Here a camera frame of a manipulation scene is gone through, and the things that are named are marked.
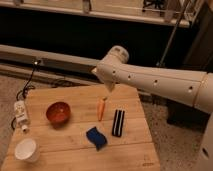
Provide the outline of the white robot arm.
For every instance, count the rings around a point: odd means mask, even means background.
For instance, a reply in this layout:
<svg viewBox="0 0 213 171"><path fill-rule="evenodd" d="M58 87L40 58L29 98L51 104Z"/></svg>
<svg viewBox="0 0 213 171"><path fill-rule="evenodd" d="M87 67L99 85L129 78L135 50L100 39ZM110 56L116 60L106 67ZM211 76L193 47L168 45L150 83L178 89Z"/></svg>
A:
<svg viewBox="0 0 213 171"><path fill-rule="evenodd" d="M125 48L113 46L93 73L109 91L122 83L208 113L194 171L213 171L213 73L141 67L129 65L128 59Z"/></svg>

